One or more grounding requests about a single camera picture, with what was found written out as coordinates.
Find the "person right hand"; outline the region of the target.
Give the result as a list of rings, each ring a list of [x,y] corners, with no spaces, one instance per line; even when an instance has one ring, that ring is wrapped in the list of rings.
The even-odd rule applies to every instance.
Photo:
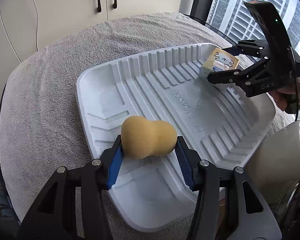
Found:
[[[299,102],[300,102],[300,77],[296,79],[298,95],[299,95]],[[274,100],[275,104],[281,111],[285,111],[288,103],[286,99],[283,97],[283,94],[295,94],[295,87],[294,83],[290,83],[286,87],[282,87],[278,90],[272,90],[268,93]]]

